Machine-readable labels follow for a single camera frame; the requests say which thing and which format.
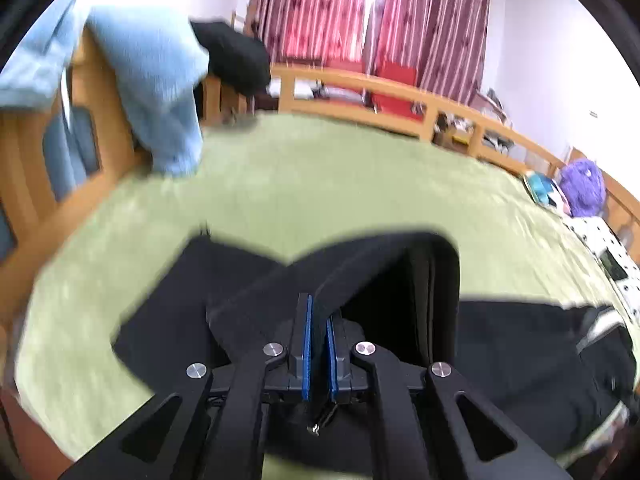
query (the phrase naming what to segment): curtain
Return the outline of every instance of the curtain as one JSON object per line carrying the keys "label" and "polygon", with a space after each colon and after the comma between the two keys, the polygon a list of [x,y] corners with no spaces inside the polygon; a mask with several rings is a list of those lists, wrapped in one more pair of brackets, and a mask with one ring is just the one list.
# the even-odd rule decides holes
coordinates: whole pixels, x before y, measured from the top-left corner
{"label": "curtain", "polygon": [[271,59],[358,61],[365,0],[256,0],[258,34]]}
{"label": "curtain", "polygon": [[416,85],[462,104],[481,86],[489,0],[376,0],[364,59],[417,70]]}

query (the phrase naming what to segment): metal screw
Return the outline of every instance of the metal screw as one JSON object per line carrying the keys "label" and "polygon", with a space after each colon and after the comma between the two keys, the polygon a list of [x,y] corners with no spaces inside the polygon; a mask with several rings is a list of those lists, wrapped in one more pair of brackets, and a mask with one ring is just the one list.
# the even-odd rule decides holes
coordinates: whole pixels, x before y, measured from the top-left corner
{"label": "metal screw", "polygon": [[187,375],[191,379],[201,379],[207,374],[207,367],[202,363],[194,363],[187,366]]}
{"label": "metal screw", "polygon": [[280,354],[282,354],[282,351],[284,350],[284,348],[282,347],[282,345],[280,343],[267,343],[263,348],[262,351],[271,357],[277,357]]}
{"label": "metal screw", "polygon": [[451,366],[447,363],[434,363],[431,365],[433,375],[438,377],[449,377],[451,375]]}
{"label": "metal screw", "polygon": [[361,341],[356,345],[356,352],[361,355],[371,355],[376,351],[376,346],[369,341]]}

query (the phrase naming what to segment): striped curtain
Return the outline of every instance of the striped curtain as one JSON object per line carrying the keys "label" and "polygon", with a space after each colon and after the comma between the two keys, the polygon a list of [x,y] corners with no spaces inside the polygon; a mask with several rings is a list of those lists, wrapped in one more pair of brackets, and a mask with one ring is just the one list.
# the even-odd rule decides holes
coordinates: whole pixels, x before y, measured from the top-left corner
{"label": "striped curtain", "polygon": [[489,0],[376,0],[364,59],[417,70],[417,86],[462,104],[479,89]]}
{"label": "striped curtain", "polygon": [[257,0],[258,34],[271,60],[359,61],[365,0]]}

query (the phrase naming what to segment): triangular cutout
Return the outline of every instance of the triangular cutout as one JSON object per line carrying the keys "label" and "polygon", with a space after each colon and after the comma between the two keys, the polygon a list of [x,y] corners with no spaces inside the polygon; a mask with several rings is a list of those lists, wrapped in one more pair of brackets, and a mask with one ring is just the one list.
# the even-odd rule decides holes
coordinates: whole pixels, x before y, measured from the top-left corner
{"label": "triangular cutout", "polygon": [[154,462],[181,404],[181,397],[169,397],[155,413],[122,439],[122,451],[142,462]]}
{"label": "triangular cutout", "polygon": [[490,462],[494,458],[516,449],[516,443],[496,426],[467,396],[458,395],[456,404],[462,414],[480,460]]}

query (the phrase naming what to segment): purple fluffy pillow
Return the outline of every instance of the purple fluffy pillow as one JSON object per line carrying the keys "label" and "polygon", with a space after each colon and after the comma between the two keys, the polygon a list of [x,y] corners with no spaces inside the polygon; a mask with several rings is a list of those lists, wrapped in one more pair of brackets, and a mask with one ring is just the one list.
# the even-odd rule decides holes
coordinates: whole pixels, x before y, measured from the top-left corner
{"label": "purple fluffy pillow", "polygon": [[602,172],[596,163],[580,158],[560,170],[560,189],[571,207],[571,215],[597,216],[607,199]]}

